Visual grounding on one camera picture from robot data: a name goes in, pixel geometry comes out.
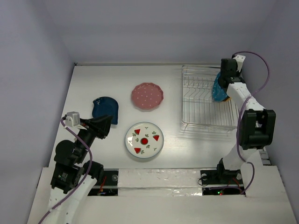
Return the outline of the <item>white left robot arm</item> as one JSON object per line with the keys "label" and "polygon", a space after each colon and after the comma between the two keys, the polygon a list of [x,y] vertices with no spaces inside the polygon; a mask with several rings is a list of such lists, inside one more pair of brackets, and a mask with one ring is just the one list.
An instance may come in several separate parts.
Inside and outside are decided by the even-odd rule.
{"label": "white left robot arm", "polygon": [[60,123],[75,140],[63,140],[55,149],[48,211],[41,224],[73,224],[92,187],[103,180],[103,165],[93,161],[91,145],[108,136],[111,115],[82,119],[69,112]]}

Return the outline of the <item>white foil-covered front panel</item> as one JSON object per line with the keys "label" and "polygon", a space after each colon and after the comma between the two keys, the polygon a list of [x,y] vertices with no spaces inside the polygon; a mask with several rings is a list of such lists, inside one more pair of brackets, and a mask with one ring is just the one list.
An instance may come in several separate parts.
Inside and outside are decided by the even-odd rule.
{"label": "white foil-covered front panel", "polygon": [[120,169],[118,196],[201,196],[197,168]]}

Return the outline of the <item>pink white-dotted plate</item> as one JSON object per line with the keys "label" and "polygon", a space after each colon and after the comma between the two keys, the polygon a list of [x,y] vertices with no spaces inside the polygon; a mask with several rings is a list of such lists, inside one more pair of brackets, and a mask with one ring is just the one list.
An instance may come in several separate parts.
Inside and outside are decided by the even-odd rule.
{"label": "pink white-dotted plate", "polygon": [[149,112],[160,106],[164,100],[164,92],[155,83],[145,82],[134,87],[131,91],[133,106],[142,111]]}

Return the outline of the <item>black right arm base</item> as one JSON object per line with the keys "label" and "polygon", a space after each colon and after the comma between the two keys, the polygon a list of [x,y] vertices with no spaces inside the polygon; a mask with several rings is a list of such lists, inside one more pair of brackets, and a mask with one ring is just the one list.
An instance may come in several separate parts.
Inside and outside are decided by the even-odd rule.
{"label": "black right arm base", "polygon": [[217,164],[216,169],[200,171],[198,185],[202,187],[204,195],[244,194],[241,171],[225,169],[222,159]]}

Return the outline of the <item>white watermelon pattern plate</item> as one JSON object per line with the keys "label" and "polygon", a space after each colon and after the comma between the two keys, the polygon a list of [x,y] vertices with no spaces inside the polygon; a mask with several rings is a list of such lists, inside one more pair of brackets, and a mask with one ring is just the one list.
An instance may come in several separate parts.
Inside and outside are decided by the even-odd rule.
{"label": "white watermelon pattern plate", "polygon": [[162,152],[164,142],[160,127],[150,122],[134,124],[124,135],[124,146],[129,158],[138,162],[155,159]]}

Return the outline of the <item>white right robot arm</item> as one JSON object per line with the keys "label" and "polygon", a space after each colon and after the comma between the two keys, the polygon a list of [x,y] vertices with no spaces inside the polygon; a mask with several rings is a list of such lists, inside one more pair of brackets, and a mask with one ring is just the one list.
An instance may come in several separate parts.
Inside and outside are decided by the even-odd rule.
{"label": "white right robot arm", "polygon": [[219,87],[234,101],[239,110],[236,144],[222,158],[215,171],[218,182],[226,183],[232,178],[248,158],[258,149],[270,145],[273,140],[276,113],[264,108],[250,93],[241,77],[245,56],[221,60]]}

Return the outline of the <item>light blue dotted plate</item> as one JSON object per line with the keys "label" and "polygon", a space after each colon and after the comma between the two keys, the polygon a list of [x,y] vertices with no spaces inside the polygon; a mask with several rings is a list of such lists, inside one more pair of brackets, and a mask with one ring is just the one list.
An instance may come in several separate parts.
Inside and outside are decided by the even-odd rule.
{"label": "light blue dotted plate", "polygon": [[219,72],[214,80],[213,87],[212,87],[212,99],[216,102],[223,102],[224,99],[229,97],[218,84],[218,79],[220,75],[221,73]]}

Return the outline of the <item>dark blue ribbed plate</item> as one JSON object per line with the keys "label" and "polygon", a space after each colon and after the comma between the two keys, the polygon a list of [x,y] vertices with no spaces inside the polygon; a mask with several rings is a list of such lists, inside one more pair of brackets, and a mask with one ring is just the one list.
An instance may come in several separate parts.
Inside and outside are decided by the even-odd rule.
{"label": "dark blue ribbed plate", "polygon": [[112,125],[118,125],[118,102],[111,97],[100,97],[93,101],[92,117],[98,118],[104,115],[112,116]]}

